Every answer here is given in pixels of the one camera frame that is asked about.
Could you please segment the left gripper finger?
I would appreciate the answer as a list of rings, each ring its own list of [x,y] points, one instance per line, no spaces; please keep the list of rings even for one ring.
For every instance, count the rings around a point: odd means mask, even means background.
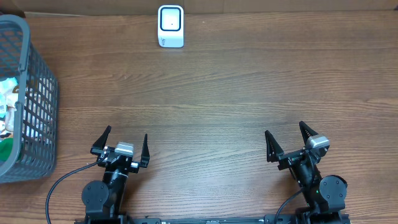
[[[148,135],[145,134],[142,145],[140,167],[147,168],[147,166],[149,165],[149,161],[150,161],[150,153],[148,147]]]
[[[92,145],[92,148],[94,148],[94,149],[103,149],[106,146],[106,142],[107,142],[108,135],[109,135],[110,132],[111,132],[111,126],[108,125],[106,127],[106,129],[104,130],[103,134]]]

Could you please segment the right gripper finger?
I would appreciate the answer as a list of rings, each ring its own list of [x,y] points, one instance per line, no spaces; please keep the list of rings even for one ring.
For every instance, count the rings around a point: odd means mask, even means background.
[[[267,162],[277,162],[280,156],[284,155],[283,149],[275,140],[270,131],[265,131]]]
[[[304,144],[307,143],[309,137],[318,135],[318,133],[310,128],[304,121],[299,122],[299,128],[303,137]]]

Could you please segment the green lid jar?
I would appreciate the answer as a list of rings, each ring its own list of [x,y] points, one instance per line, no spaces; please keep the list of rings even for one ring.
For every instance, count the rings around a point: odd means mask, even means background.
[[[11,155],[13,148],[13,138],[7,138],[0,142],[0,161],[5,162]]]

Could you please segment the beige brown snack bag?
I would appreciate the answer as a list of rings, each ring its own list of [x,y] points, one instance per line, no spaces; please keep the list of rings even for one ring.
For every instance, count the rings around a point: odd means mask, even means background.
[[[19,96],[19,86],[1,92],[1,140],[14,135],[16,103]]]

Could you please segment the mint green wipes pack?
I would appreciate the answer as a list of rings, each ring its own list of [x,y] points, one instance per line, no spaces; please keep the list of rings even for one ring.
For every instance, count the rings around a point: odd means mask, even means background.
[[[1,81],[1,94],[13,90],[18,85],[18,81],[15,77],[6,78],[5,80]]]

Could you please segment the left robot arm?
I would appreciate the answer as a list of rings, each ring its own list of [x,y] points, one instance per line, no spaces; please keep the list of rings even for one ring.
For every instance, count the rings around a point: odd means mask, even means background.
[[[115,147],[106,145],[110,132],[111,127],[107,126],[90,149],[90,153],[97,156],[96,165],[104,168],[104,175],[101,180],[86,184],[82,190],[84,223],[133,222],[127,213],[121,211],[121,204],[129,174],[136,174],[149,165],[148,137],[144,136],[141,159],[135,161],[133,144],[119,142]]]

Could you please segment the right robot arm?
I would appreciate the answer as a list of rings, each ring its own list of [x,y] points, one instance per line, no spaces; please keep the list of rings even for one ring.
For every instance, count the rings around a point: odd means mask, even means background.
[[[329,150],[329,139],[304,121],[299,122],[299,128],[304,146],[289,153],[284,152],[270,131],[264,133],[267,162],[278,163],[279,170],[288,169],[300,187],[267,219],[273,223],[350,223],[349,216],[341,214],[346,207],[347,181],[338,175],[322,177],[317,168]],[[300,194],[307,206],[296,209],[294,214],[283,214],[285,206]]]

